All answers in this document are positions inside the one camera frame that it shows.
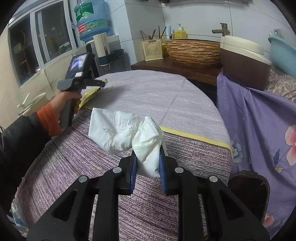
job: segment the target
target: beige plastic basket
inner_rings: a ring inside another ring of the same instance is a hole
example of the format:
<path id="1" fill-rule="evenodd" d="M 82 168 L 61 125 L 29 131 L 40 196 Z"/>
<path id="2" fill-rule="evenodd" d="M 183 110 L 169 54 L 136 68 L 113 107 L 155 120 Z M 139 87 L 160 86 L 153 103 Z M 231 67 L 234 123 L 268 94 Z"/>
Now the beige plastic basket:
<path id="1" fill-rule="evenodd" d="M 161 39 L 152 39 L 142 41 L 142 47 L 145 54 L 145 60 L 156 60 L 163 58 L 163 52 L 161 48 Z"/>

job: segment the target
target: bottle label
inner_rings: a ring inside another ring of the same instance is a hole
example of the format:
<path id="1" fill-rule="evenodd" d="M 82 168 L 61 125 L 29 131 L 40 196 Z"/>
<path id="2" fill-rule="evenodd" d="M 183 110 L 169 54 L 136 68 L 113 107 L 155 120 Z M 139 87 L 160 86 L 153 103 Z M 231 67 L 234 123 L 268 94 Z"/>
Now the bottle label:
<path id="1" fill-rule="evenodd" d="M 99 18 L 89 22 L 86 22 L 78 27 L 79 34 L 90 30 L 92 28 L 101 27 L 101 26 L 108 26 L 108 21 L 106 18 Z"/>
<path id="2" fill-rule="evenodd" d="M 94 14 L 94 9 L 92 7 L 92 3 L 84 3 L 81 4 L 79 8 L 75 11 L 76 22 L 89 17 L 90 15 Z"/>

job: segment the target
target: silver screw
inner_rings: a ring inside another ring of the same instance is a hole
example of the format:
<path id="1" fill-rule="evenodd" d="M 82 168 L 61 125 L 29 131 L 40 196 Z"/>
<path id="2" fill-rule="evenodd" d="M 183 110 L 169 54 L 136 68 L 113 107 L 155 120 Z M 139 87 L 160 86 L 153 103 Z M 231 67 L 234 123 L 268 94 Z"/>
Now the silver screw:
<path id="1" fill-rule="evenodd" d="M 216 176 L 210 176 L 210 177 L 209 177 L 209 180 L 210 180 L 211 182 L 215 183 L 215 182 L 218 181 L 218 177 L 216 177 Z"/>
<path id="2" fill-rule="evenodd" d="M 120 173 L 121 171 L 122 171 L 122 169 L 120 167 L 114 167 L 113 168 L 114 173 Z"/>
<path id="3" fill-rule="evenodd" d="M 81 183 L 85 183 L 87 181 L 87 176 L 81 176 L 79 179 L 78 179 L 79 182 Z"/>
<path id="4" fill-rule="evenodd" d="M 176 167 L 175 172 L 176 173 L 182 173 L 182 172 L 184 172 L 184 169 L 182 167 Z"/>

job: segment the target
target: brass faucet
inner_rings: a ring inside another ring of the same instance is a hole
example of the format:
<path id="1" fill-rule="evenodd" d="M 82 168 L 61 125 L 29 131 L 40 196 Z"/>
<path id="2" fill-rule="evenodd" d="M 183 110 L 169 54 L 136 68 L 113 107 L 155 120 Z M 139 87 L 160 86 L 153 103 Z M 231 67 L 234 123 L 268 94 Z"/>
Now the brass faucet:
<path id="1" fill-rule="evenodd" d="M 213 34 L 222 34 L 222 36 L 226 36 L 230 34 L 230 31 L 227 29 L 227 23 L 220 23 L 222 26 L 222 29 L 213 29 Z"/>

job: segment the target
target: blue flower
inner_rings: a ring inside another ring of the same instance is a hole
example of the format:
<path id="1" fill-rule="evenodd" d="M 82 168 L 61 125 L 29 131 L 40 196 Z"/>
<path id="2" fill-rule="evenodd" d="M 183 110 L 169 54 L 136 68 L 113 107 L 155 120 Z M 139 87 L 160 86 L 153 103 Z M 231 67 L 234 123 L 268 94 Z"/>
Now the blue flower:
<path id="1" fill-rule="evenodd" d="M 242 146 L 239 143 L 234 143 L 232 140 L 232 157 L 233 157 L 233 163 L 239 163 L 242 161 Z"/>

